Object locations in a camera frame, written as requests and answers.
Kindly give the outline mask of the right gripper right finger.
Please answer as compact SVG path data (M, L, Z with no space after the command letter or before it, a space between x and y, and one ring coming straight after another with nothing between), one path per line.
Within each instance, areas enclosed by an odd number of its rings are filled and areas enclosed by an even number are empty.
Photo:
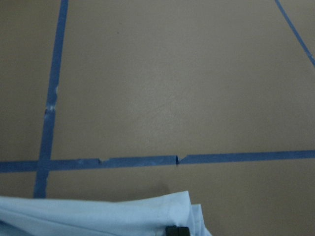
M177 227L177 236L190 236L189 227Z

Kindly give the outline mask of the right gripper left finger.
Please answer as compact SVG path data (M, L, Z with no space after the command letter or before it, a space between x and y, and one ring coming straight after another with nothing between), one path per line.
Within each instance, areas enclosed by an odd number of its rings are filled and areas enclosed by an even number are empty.
M177 226L167 226L165 228L166 236L178 236L178 227Z

